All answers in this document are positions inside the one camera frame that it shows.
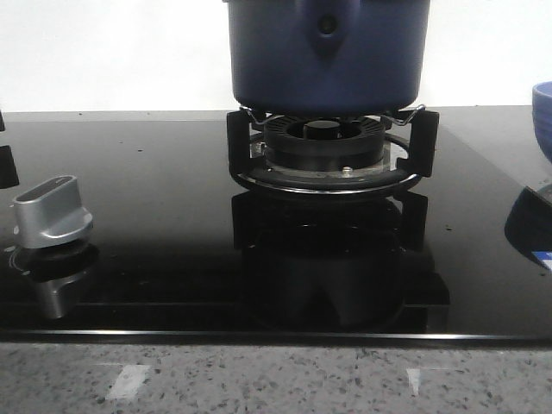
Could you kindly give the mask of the silver right stove knob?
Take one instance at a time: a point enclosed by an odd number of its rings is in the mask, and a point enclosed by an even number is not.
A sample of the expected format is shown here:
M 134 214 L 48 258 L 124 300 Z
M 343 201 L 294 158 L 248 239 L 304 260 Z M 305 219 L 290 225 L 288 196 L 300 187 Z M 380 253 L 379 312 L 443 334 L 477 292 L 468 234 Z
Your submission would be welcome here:
M 13 199 L 14 235 L 23 248 L 50 248 L 86 238 L 93 216 L 83 206 L 74 175 L 50 178 Z

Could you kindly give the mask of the blue bowl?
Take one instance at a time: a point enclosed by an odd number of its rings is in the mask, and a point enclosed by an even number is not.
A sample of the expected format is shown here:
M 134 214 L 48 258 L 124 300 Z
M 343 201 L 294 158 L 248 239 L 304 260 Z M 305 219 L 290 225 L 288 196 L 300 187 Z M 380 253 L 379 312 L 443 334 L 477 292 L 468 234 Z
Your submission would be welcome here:
M 546 81 L 532 88 L 532 118 L 536 141 L 548 161 L 552 160 L 552 82 Z

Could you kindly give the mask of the right burner with pot support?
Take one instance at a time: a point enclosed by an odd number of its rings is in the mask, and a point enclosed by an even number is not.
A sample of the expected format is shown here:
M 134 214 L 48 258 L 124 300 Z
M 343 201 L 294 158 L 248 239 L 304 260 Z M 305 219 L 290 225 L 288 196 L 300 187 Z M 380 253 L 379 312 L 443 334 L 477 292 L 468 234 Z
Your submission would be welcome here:
M 251 190 L 313 198 L 388 195 L 432 174 L 440 116 L 420 105 L 374 117 L 226 117 L 229 174 Z

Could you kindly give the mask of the black glass gas cooktop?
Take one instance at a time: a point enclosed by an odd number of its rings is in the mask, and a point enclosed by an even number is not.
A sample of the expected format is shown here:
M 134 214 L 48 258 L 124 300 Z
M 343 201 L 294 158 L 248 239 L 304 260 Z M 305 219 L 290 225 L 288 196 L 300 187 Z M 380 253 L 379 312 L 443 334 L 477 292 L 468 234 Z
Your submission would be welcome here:
M 551 166 L 531 110 L 440 114 L 430 178 L 334 204 L 244 191 L 222 113 L 6 116 L 2 339 L 549 348 Z M 90 234 L 21 247 L 13 199 L 62 175 Z

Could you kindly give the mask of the dark blue cooking pot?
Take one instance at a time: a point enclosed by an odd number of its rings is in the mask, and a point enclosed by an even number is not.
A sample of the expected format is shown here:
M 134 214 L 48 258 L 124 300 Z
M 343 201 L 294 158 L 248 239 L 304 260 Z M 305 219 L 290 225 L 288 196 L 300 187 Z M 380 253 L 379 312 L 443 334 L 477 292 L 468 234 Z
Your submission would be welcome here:
M 279 115 L 400 110 L 418 96 L 426 0 L 229 1 L 233 95 Z

